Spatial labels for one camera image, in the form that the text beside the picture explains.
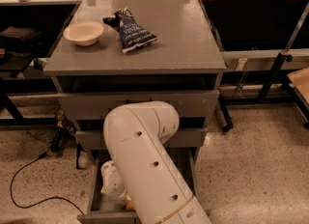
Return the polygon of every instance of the concrete floor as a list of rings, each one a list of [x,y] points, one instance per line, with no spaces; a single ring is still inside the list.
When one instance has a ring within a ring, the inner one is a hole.
[[[51,102],[30,108],[17,105],[27,115],[52,114]],[[213,224],[293,223],[309,220],[309,130],[292,104],[230,106],[234,129],[221,131],[223,120],[216,110],[196,165],[198,198]],[[52,127],[32,127],[30,132],[51,141]],[[51,200],[30,209],[17,208],[10,198],[14,173],[47,150],[24,129],[0,129],[0,223],[79,223],[79,211],[69,203]],[[44,198],[70,199],[86,211],[94,164],[82,153],[75,169],[74,139],[66,138],[58,153],[48,152],[22,170],[14,180],[15,200],[22,206]]]

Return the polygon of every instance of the black snack bag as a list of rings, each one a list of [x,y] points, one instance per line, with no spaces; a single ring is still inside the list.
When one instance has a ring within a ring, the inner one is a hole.
[[[124,53],[157,40],[156,35],[136,23],[132,13],[127,8],[104,18],[103,22],[119,32]]]

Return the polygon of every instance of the white bowl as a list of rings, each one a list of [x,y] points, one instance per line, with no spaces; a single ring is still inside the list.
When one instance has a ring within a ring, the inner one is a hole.
[[[80,46],[89,46],[97,42],[103,33],[103,25],[96,21],[79,21],[68,26],[64,37]]]

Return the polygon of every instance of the countertop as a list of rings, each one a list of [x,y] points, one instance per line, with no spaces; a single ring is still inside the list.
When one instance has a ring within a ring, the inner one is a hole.
[[[102,22],[128,7],[136,22],[158,40],[127,54],[117,31],[104,24],[89,47],[61,38],[44,72],[49,76],[212,73],[226,69],[199,0],[83,0],[71,23]]]

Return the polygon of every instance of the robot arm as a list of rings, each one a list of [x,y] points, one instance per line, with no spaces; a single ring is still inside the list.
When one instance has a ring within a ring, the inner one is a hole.
[[[143,224],[211,224],[162,145],[178,126],[174,107],[160,101],[123,105],[105,119],[107,149]]]

